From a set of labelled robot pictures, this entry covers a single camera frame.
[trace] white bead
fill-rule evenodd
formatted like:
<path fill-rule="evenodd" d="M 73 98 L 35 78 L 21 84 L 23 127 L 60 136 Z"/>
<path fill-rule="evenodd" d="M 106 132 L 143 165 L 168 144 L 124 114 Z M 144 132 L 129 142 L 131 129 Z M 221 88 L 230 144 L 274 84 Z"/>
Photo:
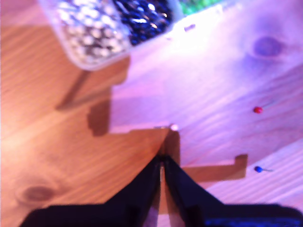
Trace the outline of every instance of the white bead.
<path fill-rule="evenodd" d="M 117 46 L 119 46 L 119 42 L 116 39 L 109 39 L 107 44 L 108 44 L 108 46 L 111 46 L 113 48 L 116 48 Z"/>
<path fill-rule="evenodd" d="M 84 18 L 85 18 L 85 15 L 83 13 L 81 13 L 81 12 L 77 13 L 76 19 L 78 21 L 82 21 L 82 20 L 84 20 Z"/>
<path fill-rule="evenodd" d="M 94 53 L 94 55 L 96 55 L 96 56 L 99 56 L 100 54 L 101 54 L 101 48 L 99 48 L 99 47 L 94 47 L 93 49 L 92 49 L 92 52 Z"/>
<path fill-rule="evenodd" d="M 87 27 L 92 27 L 93 24 L 94 24 L 94 21 L 93 21 L 92 18 L 87 17 L 87 18 L 85 18 L 85 20 L 84 20 L 84 24 L 85 24 Z"/>
<path fill-rule="evenodd" d="M 110 29 L 110 28 L 106 28 L 106 29 L 104 29 L 104 35 L 106 36 L 106 37 L 112 37 L 113 36 L 113 30 L 112 29 Z"/>
<path fill-rule="evenodd" d="M 99 12 L 98 12 L 98 10 L 92 9 L 92 10 L 89 12 L 89 16 L 90 16 L 91 18 L 97 19 L 97 18 L 99 17 Z"/>
<path fill-rule="evenodd" d="M 84 46 L 78 46 L 77 48 L 76 48 L 76 52 L 77 52 L 77 54 L 78 55 L 85 55 L 85 47 Z"/>
<path fill-rule="evenodd" d="M 59 9 L 58 13 L 60 14 L 60 18 L 63 21 L 68 21 L 71 18 L 70 14 L 64 9 Z"/>
<path fill-rule="evenodd" d="M 123 33 L 121 31 L 114 31 L 116 39 L 123 39 Z"/>
<path fill-rule="evenodd" d="M 104 27 L 104 23 L 102 21 L 100 21 L 100 20 L 95 21 L 94 27 L 101 29 L 101 28 Z"/>
<path fill-rule="evenodd" d="M 90 35 L 87 35 L 83 38 L 83 43 L 85 45 L 92 45 L 94 43 L 94 38 Z"/>
<path fill-rule="evenodd" d="M 79 45 L 80 45 L 79 40 L 78 40 L 76 37 L 72 37 L 72 38 L 70 39 L 70 44 L 71 44 L 72 46 L 79 46 Z"/>
<path fill-rule="evenodd" d="M 112 49 L 113 53 L 119 53 L 121 51 L 123 51 L 123 46 L 121 46 L 121 45 L 117 45 Z"/>
<path fill-rule="evenodd" d="M 101 37 L 101 35 L 102 35 L 102 33 L 101 33 L 101 31 L 99 30 L 99 29 L 92 29 L 91 31 L 90 31 L 90 33 L 91 33 L 91 35 L 93 36 L 93 37 L 95 37 L 96 39 L 99 39 L 100 37 Z"/>
<path fill-rule="evenodd" d="M 74 5 L 80 6 L 83 5 L 83 0 L 73 0 Z"/>
<path fill-rule="evenodd" d="M 113 13 L 115 12 L 114 8 L 111 7 L 110 5 L 106 5 L 104 8 L 103 8 L 103 11 L 108 14 L 108 15 L 113 15 Z"/>
<path fill-rule="evenodd" d="M 67 31 L 68 31 L 68 33 L 71 34 L 71 35 L 74 35 L 74 34 L 77 33 L 76 27 L 74 27 L 74 26 L 68 26 L 68 27 L 67 27 Z"/>
<path fill-rule="evenodd" d="M 101 50 L 100 50 L 100 54 L 101 54 L 101 56 L 103 56 L 103 57 L 108 57 L 109 56 L 109 54 L 110 54 L 110 51 L 109 51 L 109 49 L 107 49 L 107 48 L 102 48 Z"/>
<path fill-rule="evenodd" d="M 72 6 L 68 2 L 65 2 L 65 1 L 60 2 L 58 5 L 58 8 L 61 8 L 61 9 L 70 9 L 71 7 Z"/>
<path fill-rule="evenodd" d="M 78 25 L 76 27 L 76 31 L 77 31 L 78 34 L 82 35 L 82 34 L 85 33 L 85 27 L 83 25 Z"/>
<path fill-rule="evenodd" d="M 87 7 L 87 6 L 83 6 L 83 7 L 81 7 L 81 13 L 83 13 L 84 15 L 89 15 L 89 13 L 90 13 L 90 11 L 91 11 L 91 9 L 89 8 L 89 7 Z"/>
<path fill-rule="evenodd" d="M 101 16 L 101 21 L 105 24 L 108 24 L 112 21 L 112 19 L 108 15 L 102 15 Z"/>
<path fill-rule="evenodd" d="M 108 25 L 113 28 L 113 29 L 116 29 L 118 27 L 118 23 L 111 20 L 110 22 L 108 22 Z"/>

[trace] wood grain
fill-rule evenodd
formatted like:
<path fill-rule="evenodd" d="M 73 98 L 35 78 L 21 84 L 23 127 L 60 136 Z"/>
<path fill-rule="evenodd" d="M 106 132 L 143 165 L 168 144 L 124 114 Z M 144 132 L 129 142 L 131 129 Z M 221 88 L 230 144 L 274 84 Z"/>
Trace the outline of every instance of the wood grain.
<path fill-rule="evenodd" d="M 175 160 L 218 199 L 303 211 L 302 1 L 186 18 L 94 72 L 67 59 L 35 1 L 1 6 L 4 227 L 50 204 L 105 202 L 158 152 L 168 131 L 153 127 L 170 123 Z M 262 36 L 277 37 L 281 54 L 257 56 Z M 165 185 L 160 194 L 158 226 L 169 226 Z"/>

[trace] green bead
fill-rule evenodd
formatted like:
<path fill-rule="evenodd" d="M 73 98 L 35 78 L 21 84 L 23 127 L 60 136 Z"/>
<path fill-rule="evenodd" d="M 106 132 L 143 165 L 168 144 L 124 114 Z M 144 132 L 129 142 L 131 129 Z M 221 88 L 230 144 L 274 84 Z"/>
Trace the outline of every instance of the green bead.
<path fill-rule="evenodd" d="M 205 7 L 209 7 L 212 4 L 211 0 L 203 0 L 203 4 Z"/>
<path fill-rule="evenodd" d="M 199 2 L 197 5 L 196 5 L 196 8 L 197 8 L 197 10 L 202 10 L 202 9 L 204 9 L 205 7 L 204 7 L 204 4 L 203 3 L 201 3 L 201 2 Z"/>
<path fill-rule="evenodd" d="M 193 13 L 196 13 L 197 12 L 197 9 L 196 9 L 196 7 L 195 6 L 190 6 L 189 8 L 188 8 L 188 11 L 189 11 L 189 15 L 191 15 L 191 14 L 193 14 Z"/>

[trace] silver bead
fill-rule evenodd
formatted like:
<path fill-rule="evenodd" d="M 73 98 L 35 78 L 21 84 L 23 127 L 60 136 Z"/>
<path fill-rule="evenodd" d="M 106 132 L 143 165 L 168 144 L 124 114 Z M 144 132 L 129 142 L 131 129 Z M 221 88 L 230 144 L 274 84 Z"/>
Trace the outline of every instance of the silver bead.
<path fill-rule="evenodd" d="M 104 24 L 102 21 L 100 21 L 100 20 L 97 20 L 97 21 L 95 21 L 95 23 L 94 23 L 94 27 L 95 27 L 95 28 L 99 28 L 99 29 L 103 28 L 104 25 L 105 25 L 105 24 Z"/>
<path fill-rule="evenodd" d="M 91 18 L 97 19 L 99 17 L 99 12 L 98 10 L 92 9 L 89 13 L 89 16 Z"/>
<path fill-rule="evenodd" d="M 78 46 L 76 52 L 79 56 L 85 56 L 86 49 L 84 46 Z"/>
<path fill-rule="evenodd" d="M 115 9 L 110 6 L 110 5 L 106 5 L 104 8 L 103 8 L 103 11 L 107 14 L 107 15 L 113 15 L 114 12 L 115 12 Z"/>
<path fill-rule="evenodd" d="M 94 38 L 90 35 L 87 35 L 87 36 L 83 37 L 83 43 L 85 45 L 92 45 L 92 44 L 94 44 Z"/>
<path fill-rule="evenodd" d="M 107 49 L 107 48 L 102 48 L 101 50 L 100 50 L 100 55 L 102 56 L 102 57 L 108 57 L 109 55 L 110 55 L 110 51 L 109 51 L 109 49 Z"/>
<path fill-rule="evenodd" d="M 117 46 L 119 46 L 119 42 L 118 42 L 118 40 L 116 40 L 116 39 L 109 39 L 108 40 L 108 43 L 107 43 L 107 46 L 110 46 L 110 47 L 112 47 L 112 48 L 116 48 Z"/>
<path fill-rule="evenodd" d="M 100 31 L 99 29 L 96 29 L 96 28 L 92 29 L 92 30 L 90 31 L 90 33 L 91 33 L 91 35 L 92 35 L 93 37 L 95 37 L 96 39 L 99 39 L 99 38 L 101 37 L 101 35 L 102 35 L 101 31 Z"/>
<path fill-rule="evenodd" d="M 101 48 L 99 47 L 94 47 L 92 49 L 92 52 L 94 53 L 94 55 L 99 56 L 101 54 Z"/>
<path fill-rule="evenodd" d="M 69 40 L 69 42 L 70 42 L 70 44 L 71 44 L 72 46 L 79 46 L 79 45 L 80 45 L 79 39 L 76 38 L 76 37 L 72 37 L 72 38 Z"/>
<path fill-rule="evenodd" d="M 115 38 L 118 40 L 123 39 L 123 33 L 121 31 L 114 31 Z"/>
<path fill-rule="evenodd" d="M 81 5 L 83 5 L 83 0 L 73 0 L 73 3 L 74 3 L 74 5 L 76 5 L 76 6 L 81 6 Z"/>
<path fill-rule="evenodd" d="M 87 27 L 92 27 L 94 25 L 94 20 L 90 17 L 87 17 L 85 18 L 84 20 L 84 24 L 87 26 Z"/>
<path fill-rule="evenodd" d="M 121 52 L 123 50 L 124 50 L 123 46 L 118 44 L 115 47 L 113 47 L 112 52 L 113 53 L 119 53 L 119 52 Z"/>
<path fill-rule="evenodd" d="M 85 33 L 85 27 L 83 25 L 77 25 L 76 32 L 79 35 L 83 35 Z"/>
<path fill-rule="evenodd" d="M 113 32 L 112 29 L 110 29 L 110 28 L 104 29 L 104 35 L 105 35 L 106 37 L 110 38 L 110 37 L 113 36 L 113 34 L 114 34 L 114 32 Z"/>
<path fill-rule="evenodd" d="M 85 19 L 85 15 L 84 15 L 83 13 L 79 12 L 79 13 L 77 13 L 77 15 L 76 15 L 76 19 L 77 19 L 78 21 L 83 21 L 83 20 Z"/>
<path fill-rule="evenodd" d="M 112 21 L 112 19 L 108 16 L 108 15 L 102 15 L 101 16 L 101 21 L 104 23 L 104 24 L 108 24 Z"/>

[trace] bead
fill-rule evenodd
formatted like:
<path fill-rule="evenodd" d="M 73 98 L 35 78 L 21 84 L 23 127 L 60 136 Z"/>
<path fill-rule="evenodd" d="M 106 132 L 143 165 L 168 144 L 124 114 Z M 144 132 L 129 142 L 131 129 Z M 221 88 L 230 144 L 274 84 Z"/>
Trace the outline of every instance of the bead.
<path fill-rule="evenodd" d="M 70 5 L 68 2 L 62 1 L 59 3 L 58 8 L 60 9 L 71 9 L 72 5 Z"/>
<path fill-rule="evenodd" d="M 110 51 L 107 48 L 102 48 L 100 50 L 100 55 L 103 56 L 103 57 L 105 57 L 105 58 L 108 57 L 109 54 L 110 54 Z"/>
<path fill-rule="evenodd" d="M 71 18 L 70 14 L 64 9 L 59 9 L 58 13 L 60 14 L 60 18 L 62 21 L 68 21 Z"/>
<path fill-rule="evenodd" d="M 94 55 L 96 55 L 96 56 L 99 56 L 99 55 L 100 55 L 100 51 L 101 51 L 101 48 L 99 48 L 99 47 L 94 47 L 94 48 L 92 49 L 92 52 L 93 52 Z"/>
<path fill-rule="evenodd" d="M 76 48 L 76 52 L 77 52 L 77 54 L 79 54 L 79 55 L 85 55 L 85 51 L 86 51 L 86 49 L 85 49 L 85 47 L 84 46 L 78 46 L 77 48 Z"/>
<path fill-rule="evenodd" d="M 263 112 L 263 108 L 260 106 L 256 106 L 253 110 L 255 113 L 259 114 Z"/>
<path fill-rule="evenodd" d="M 116 39 L 109 39 L 107 46 L 115 48 L 116 46 L 119 46 L 119 42 Z"/>
<path fill-rule="evenodd" d="M 115 12 L 115 9 L 113 7 L 111 7 L 110 5 L 106 5 L 104 8 L 103 8 L 103 11 L 107 14 L 107 15 L 113 15 L 114 12 Z"/>
<path fill-rule="evenodd" d="M 87 18 L 85 18 L 85 20 L 84 20 L 84 24 L 85 24 L 87 27 L 93 27 L 94 21 L 93 21 L 92 18 L 87 17 Z"/>
<path fill-rule="evenodd" d="M 84 15 L 89 15 L 91 8 L 89 8 L 88 6 L 83 6 L 81 7 L 81 13 L 83 13 Z"/>
<path fill-rule="evenodd" d="M 68 27 L 67 27 L 67 32 L 68 32 L 69 34 L 71 34 L 71 35 L 76 34 L 76 33 L 77 33 L 76 27 L 74 27 L 74 26 L 68 26 Z"/>
<path fill-rule="evenodd" d="M 171 129 L 172 131 L 178 131 L 178 130 L 179 130 L 179 127 L 178 127 L 178 125 L 176 125 L 176 124 L 171 124 L 169 127 L 170 127 L 170 129 Z"/>
<path fill-rule="evenodd" d="M 90 33 L 91 33 L 91 35 L 93 36 L 93 37 L 95 37 L 96 39 L 99 39 L 100 37 L 101 37 L 101 35 L 102 35 L 102 33 L 101 33 L 101 31 L 99 30 L 99 29 L 92 29 L 91 31 L 90 31 Z"/>
<path fill-rule="evenodd" d="M 114 31 L 114 35 L 116 39 L 123 39 L 123 33 L 121 31 Z"/>
<path fill-rule="evenodd" d="M 155 6 L 154 6 L 153 4 L 151 4 L 151 3 L 149 3 L 147 6 L 148 6 L 148 8 L 149 8 L 150 10 L 152 10 L 152 11 L 155 11 L 155 10 L 156 10 Z"/>
<path fill-rule="evenodd" d="M 95 21 L 95 23 L 94 23 L 94 27 L 95 27 L 95 28 L 99 28 L 99 29 L 103 28 L 104 25 L 105 25 L 105 24 L 104 24 L 102 21 L 100 21 L 100 20 Z"/>
<path fill-rule="evenodd" d="M 114 48 L 112 48 L 112 52 L 113 53 L 119 53 L 119 52 L 121 52 L 123 50 L 123 46 L 121 46 L 121 45 L 117 45 L 117 46 L 115 46 Z"/>
<path fill-rule="evenodd" d="M 83 4 L 83 0 L 73 0 L 74 5 L 80 6 Z"/>
<path fill-rule="evenodd" d="M 114 32 L 113 32 L 112 29 L 110 29 L 110 28 L 104 29 L 104 35 L 105 35 L 106 37 L 110 38 L 110 37 L 113 36 L 113 34 L 114 34 Z"/>
<path fill-rule="evenodd" d="M 83 38 L 83 43 L 85 45 L 92 45 L 94 43 L 94 38 L 90 35 L 87 35 Z"/>
<path fill-rule="evenodd" d="M 84 18 L 85 18 L 85 15 L 83 14 L 83 13 L 77 13 L 77 15 L 76 15 L 76 19 L 78 20 L 78 21 L 82 21 L 82 20 L 84 20 Z"/>
<path fill-rule="evenodd" d="M 80 34 L 80 35 L 84 34 L 85 33 L 85 27 L 83 25 L 76 26 L 76 32 L 77 32 L 77 34 Z"/>
<path fill-rule="evenodd" d="M 71 44 L 72 46 L 79 46 L 79 45 L 80 45 L 79 40 L 78 40 L 78 38 L 76 38 L 76 37 L 72 37 L 72 38 L 69 40 L 69 42 L 70 42 L 70 44 Z"/>
<path fill-rule="evenodd" d="M 104 23 L 104 24 L 108 24 L 111 22 L 111 18 L 108 16 L 108 15 L 102 15 L 101 16 L 101 21 Z"/>
<path fill-rule="evenodd" d="M 99 17 L 99 12 L 98 10 L 92 9 L 89 13 L 89 16 L 91 18 L 97 19 Z"/>

